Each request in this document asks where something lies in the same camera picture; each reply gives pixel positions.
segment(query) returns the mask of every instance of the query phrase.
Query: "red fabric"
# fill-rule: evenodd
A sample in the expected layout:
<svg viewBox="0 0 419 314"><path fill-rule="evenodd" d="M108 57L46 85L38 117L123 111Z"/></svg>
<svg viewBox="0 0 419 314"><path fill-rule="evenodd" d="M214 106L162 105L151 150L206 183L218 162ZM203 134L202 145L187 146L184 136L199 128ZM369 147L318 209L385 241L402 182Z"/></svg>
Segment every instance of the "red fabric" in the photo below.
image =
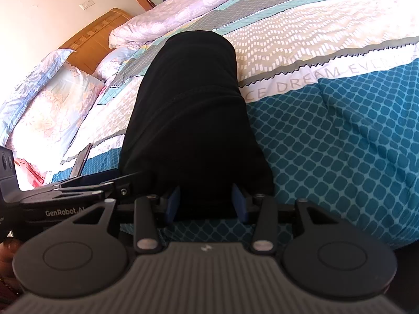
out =
<svg viewBox="0 0 419 314"><path fill-rule="evenodd" d="M32 165L26 160L20 158L15 158L15 164L22 169L24 174L26 174L28 182L31 183L33 187L39 187L45 183L45 176L47 173L39 172L35 165Z"/></svg>
<svg viewBox="0 0 419 314"><path fill-rule="evenodd" d="M107 89L107 87L105 86L102 90L101 90L101 92L99 93L99 95L98 95L98 98L103 94L103 93L105 93L105 90Z"/></svg>

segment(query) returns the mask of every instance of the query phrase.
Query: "metal rivet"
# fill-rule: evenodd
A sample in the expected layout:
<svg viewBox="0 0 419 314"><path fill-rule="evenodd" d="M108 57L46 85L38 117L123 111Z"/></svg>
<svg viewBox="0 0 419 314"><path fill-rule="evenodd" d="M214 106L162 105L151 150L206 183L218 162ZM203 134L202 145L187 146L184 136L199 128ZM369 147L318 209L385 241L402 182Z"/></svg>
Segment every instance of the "metal rivet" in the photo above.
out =
<svg viewBox="0 0 419 314"><path fill-rule="evenodd" d="M141 239L137 242L137 247L143 250L155 249L158 246L158 242L155 239Z"/></svg>
<svg viewBox="0 0 419 314"><path fill-rule="evenodd" d="M271 241L259 240L253 243L253 248L257 251L270 251L274 247Z"/></svg>

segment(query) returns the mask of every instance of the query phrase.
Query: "floral pillowcase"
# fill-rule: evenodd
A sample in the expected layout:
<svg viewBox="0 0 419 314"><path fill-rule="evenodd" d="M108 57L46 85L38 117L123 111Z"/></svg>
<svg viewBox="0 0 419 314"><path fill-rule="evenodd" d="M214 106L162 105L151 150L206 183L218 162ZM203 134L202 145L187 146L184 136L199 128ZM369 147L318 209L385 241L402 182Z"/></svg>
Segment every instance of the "floral pillowcase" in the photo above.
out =
<svg viewBox="0 0 419 314"><path fill-rule="evenodd" d="M29 103L58 72L72 52L74 50L64 48L49 53L14 88L12 95L0 104L0 145L5 145Z"/></svg>
<svg viewBox="0 0 419 314"><path fill-rule="evenodd" d="M26 108L6 147L41 172L69 148L104 84L65 62Z"/></svg>

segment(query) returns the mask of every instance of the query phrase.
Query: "black cloth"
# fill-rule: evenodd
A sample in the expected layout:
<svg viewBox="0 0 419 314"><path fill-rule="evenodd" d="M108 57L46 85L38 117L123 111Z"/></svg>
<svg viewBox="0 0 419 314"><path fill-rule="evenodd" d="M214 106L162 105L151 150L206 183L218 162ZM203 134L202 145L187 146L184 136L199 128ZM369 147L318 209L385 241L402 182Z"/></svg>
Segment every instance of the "black cloth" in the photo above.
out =
<svg viewBox="0 0 419 314"><path fill-rule="evenodd" d="M152 171L156 194L181 185L182 199L230 198L232 183L273 194L225 38L193 31L168 39L141 83L119 168Z"/></svg>

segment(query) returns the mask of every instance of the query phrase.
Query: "white patterned fabric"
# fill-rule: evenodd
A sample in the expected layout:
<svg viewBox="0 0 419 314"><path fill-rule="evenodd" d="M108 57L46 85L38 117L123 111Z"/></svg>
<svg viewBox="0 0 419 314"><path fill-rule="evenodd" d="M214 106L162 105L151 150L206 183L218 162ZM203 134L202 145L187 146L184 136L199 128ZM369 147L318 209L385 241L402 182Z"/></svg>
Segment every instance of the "white patterned fabric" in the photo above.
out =
<svg viewBox="0 0 419 314"><path fill-rule="evenodd" d="M261 79L244 86L240 92L246 102L255 102L268 96L302 89L322 78L338 79L375 71L387 71L394 67L410 64L417 58L419 58L419 43L399 48L386 48L381 51L370 51L364 55L342 56L323 65L303 66L292 73L277 74L270 79Z"/></svg>
<svg viewBox="0 0 419 314"><path fill-rule="evenodd" d="M68 150L104 84L68 63L28 105L6 147L15 158L48 171Z"/></svg>
<svg viewBox="0 0 419 314"><path fill-rule="evenodd" d="M144 45L226 1L228 0L167 0L114 29L109 37L109 45L111 48L126 44Z"/></svg>
<svg viewBox="0 0 419 314"><path fill-rule="evenodd" d="M419 5L419 0L327 0L286 10L224 37L236 50L242 81L297 60L418 36L419 14L403 12L411 4Z"/></svg>
<svg viewBox="0 0 419 314"><path fill-rule="evenodd" d="M128 126L142 78L142 76L134 78L107 105L95 105L92 108L63 157L64 160L78 155L87 144L111 136Z"/></svg>

